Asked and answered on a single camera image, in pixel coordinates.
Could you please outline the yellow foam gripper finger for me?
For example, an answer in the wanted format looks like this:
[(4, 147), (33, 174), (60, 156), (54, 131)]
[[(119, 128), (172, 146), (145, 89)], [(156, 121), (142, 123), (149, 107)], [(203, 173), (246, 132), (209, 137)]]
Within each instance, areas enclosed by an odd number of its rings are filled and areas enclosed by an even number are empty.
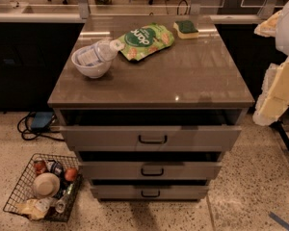
[(279, 19), (281, 11), (274, 13), (267, 20), (258, 24), (254, 29), (254, 33), (258, 36), (262, 36), (265, 38), (275, 37), (276, 36), (276, 25)]
[(289, 107), (289, 57), (280, 65), (270, 64), (266, 70), (252, 119), (268, 126), (276, 122)]

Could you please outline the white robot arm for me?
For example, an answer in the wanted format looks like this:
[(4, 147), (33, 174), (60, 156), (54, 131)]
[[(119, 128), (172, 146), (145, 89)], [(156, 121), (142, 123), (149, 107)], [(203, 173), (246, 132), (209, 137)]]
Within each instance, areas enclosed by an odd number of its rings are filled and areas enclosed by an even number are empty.
[(276, 49), (287, 56), (282, 64), (270, 64), (262, 83), (253, 121), (261, 126), (276, 122), (289, 107), (289, 1), (281, 11), (256, 27), (259, 36), (272, 36)]

